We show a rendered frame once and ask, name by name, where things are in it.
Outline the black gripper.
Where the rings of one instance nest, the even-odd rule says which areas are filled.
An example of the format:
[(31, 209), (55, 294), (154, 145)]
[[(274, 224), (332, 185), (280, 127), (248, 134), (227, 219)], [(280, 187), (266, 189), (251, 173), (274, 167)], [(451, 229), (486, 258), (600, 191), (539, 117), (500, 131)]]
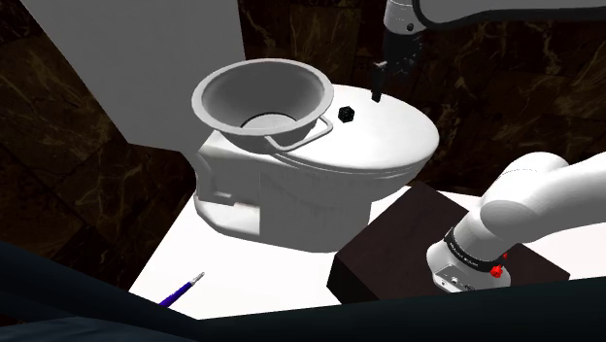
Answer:
[(371, 99), (379, 103), (387, 75), (408, 75), (421, 56), (422, 34), (397, 34), (385, 30), (383, 61), (375, 62), (372, 70)]

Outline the white toilet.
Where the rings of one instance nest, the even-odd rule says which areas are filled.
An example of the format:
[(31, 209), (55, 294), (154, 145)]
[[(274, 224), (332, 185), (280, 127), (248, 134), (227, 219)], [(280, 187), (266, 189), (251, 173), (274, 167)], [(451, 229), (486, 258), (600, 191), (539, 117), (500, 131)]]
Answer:
[[(439, 135), (420, 110), (389, 95), (336, 85), (325, 112), (332, 131), (288, 153), (253, 154), (214, 132), (199, 154), (220, 199), (196, 195), (215, 231), (311, 253), (343, 248), (370, 221), (371, 205), (406, 186), (436, 151)], [(338, 119), (341, 107), (354, 119)]]

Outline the dark brown robot stand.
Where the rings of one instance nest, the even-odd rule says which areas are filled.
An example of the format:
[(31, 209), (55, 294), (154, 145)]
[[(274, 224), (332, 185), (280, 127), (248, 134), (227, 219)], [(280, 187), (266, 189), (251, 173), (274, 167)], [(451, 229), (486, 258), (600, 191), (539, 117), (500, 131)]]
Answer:
[(466, 213), (415, 182), (335, 255), (327, 288), (343, 304), (444, 295), (433, 283), (426, 251)]

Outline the blue pen with silver tip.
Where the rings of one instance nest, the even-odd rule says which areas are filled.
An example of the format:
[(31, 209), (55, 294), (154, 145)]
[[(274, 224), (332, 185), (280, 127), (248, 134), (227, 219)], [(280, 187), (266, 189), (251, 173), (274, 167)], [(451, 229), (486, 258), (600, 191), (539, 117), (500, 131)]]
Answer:
[(159, 302), (160, 306), (170, 307), (174, 304), (179, 298), (181, 298), (186, 292), (188, 292), (197, 282), (199, 282), (205, 276), (204, 272), (201, 272), (192, 280), (188, 281), (184, 285), (182, 285), (179, 289), (165, 297), (162, 301)]

